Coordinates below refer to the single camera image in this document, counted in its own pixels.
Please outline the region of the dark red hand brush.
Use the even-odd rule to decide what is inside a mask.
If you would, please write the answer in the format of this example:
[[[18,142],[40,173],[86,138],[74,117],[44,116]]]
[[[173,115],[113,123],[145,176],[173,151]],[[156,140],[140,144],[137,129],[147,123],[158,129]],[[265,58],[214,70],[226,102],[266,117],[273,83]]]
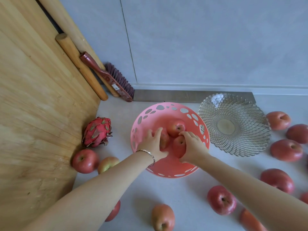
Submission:
[[[101,69],[95,60],[87,52],[83,52],[80,57],[81,61],[98,73],[98,77],[104,79],[126,102],[132,102],[135,89],[122,73],[115,68],[113,64],[107,62],[106,70]]]

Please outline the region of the clear patterned glass bowl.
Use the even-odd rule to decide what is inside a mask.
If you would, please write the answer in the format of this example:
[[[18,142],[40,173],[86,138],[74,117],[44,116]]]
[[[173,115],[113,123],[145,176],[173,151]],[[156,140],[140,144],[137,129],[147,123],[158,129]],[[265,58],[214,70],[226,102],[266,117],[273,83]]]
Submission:
[[[204,121],[210,141],[234,156],[255,156],[264,151],[271,127],[264,112],[252,101],[236,94],[218,93],[206,97],[198,115]]]

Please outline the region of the person's right forearm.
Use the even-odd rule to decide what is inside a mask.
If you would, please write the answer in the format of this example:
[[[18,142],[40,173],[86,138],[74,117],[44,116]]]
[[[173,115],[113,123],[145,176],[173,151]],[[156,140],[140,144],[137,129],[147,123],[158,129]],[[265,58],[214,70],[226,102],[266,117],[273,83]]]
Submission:
[[[308,231],[308,205],[221,160],[202,155],[198,167],[228,189],[268,231]]]

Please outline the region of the pink dragon fruit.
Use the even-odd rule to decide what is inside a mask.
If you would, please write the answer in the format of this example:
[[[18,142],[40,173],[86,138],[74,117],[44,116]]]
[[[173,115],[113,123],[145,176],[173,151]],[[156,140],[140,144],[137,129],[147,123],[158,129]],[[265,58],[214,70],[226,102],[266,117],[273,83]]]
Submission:
[[[90,121],[84,131],[82,144],[84,147],[95,148],[99,145],[107,146],[112,137],[111,120],[106,117],[97,117]]]

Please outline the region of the pink perforated plastic bowl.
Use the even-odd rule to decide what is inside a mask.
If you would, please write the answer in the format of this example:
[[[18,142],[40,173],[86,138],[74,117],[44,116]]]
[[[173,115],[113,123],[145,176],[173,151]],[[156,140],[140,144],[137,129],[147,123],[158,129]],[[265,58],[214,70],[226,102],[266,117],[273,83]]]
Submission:
[[[130,142],[133,152],[136,152],[138,144],[147,134],[148,129],[153,133],[159,127],[166,129],[167,124],[172,119],[182,119],[186,124],[186,131],[198,136],[204,145],[210,148],[210,135],[206,124],[201,117],[192,109],[173,102],[154,104],[142,111],[133,123],[130,133]],[[181,163],[172,153],[172,144],[175,138],[170,137],[170,143],[163,151],[168,152],[168,156],[156,162],[146,170],[156,176],[163,178],[181,178],[188,176],[198,170],[198,167]]]

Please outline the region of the person's left hand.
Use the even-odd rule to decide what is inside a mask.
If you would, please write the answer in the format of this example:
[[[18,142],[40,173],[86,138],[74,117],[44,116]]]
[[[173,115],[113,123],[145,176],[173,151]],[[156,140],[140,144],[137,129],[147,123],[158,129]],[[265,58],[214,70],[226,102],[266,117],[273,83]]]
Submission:
[[[151,129],[147,131],[143,140],[138,144],[137,152],[147,153],[151,155],[153,159],[153,164],[160,159],[166,158],[168,156],[167,151],[160,150],[160,134],[162,127],[158,128],[154,133]]]

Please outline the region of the yellow-green apple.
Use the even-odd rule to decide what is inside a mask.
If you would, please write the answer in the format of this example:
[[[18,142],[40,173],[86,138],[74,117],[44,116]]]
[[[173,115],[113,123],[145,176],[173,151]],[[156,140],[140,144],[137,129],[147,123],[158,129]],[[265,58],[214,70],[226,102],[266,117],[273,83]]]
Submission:
[[[117,157],[109,156],[104,158],[97,168],[98,174],[102,174],[103,172],[107,171],[108,169],[114,167],[120,162],[120,160]]]

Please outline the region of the long wooden rolling pin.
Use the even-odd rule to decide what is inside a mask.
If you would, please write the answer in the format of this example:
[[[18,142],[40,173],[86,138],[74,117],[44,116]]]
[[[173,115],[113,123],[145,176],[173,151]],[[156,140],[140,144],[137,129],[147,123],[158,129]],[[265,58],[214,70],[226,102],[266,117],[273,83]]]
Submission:
[[[95,60],[98,66],[105,70],[105,66],[102,64],[92,47],[84,38],[83,34],[80,32],[79,28],[76,26],[74,21],[71,19],[63,5],[59,0],[39,0],[39,2],[43,5],[43,7],[48,11],[54,21],[58,24],[58,26],[66,33],[75,44],[76,48],[82,54],[83,52],[87,52],[91,55],[91,57]],[[102,81],[106,88],[111,92],[114,97],[120,97],[120,95],[114,90],[114,88],[109,85],[104,79],[100,77],[99,81]]]

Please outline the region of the short wooden rolling pin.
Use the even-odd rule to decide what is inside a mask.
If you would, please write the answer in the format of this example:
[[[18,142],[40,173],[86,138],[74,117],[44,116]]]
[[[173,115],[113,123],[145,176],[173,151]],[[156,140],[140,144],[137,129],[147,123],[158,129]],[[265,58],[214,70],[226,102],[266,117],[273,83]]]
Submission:
[[[98,95],[98,97],[102,101],[106,101],[108,99],[108,95],[106,94],[103,87],[100,85],[92,71],[89,69],[89,67],[87,67],[79,58],[81,53],[76,48],[71,38],[66,33],[61,33],[58,34],[55,39],[62,47],[64,52],[67,54],[67,56],[70,58],[70,60],[74,63],[79,72],[89,83],[94,92]]]

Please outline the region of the person's right hand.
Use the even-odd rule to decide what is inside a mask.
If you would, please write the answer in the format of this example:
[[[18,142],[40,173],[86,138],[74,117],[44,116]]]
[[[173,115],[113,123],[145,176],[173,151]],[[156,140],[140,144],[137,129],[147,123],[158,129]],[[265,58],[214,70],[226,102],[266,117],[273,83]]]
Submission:
[[[186,140],[186,153],[190,153],[192,165],[199,167],[204,160],[210,156],[208,148],[204,145],[201,139],[192,132],[183,131],[180,135]]]

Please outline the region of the person's left forearm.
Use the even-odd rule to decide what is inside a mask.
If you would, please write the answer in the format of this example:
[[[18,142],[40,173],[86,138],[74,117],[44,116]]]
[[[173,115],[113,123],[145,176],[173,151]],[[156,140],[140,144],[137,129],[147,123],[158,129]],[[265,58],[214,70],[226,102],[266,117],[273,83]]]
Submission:
[[[97,231],[131,183],[153,163],[133,153],[57,201],[21,231]]]

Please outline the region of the large wooden cutting board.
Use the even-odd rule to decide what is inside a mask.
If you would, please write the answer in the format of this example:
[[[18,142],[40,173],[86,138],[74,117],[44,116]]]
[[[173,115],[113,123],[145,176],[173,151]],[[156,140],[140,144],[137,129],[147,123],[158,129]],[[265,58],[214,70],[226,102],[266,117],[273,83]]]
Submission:
[[[36,0],[0,0],[0,231],[19,231],[72,190],[72,154],[99,97]]]

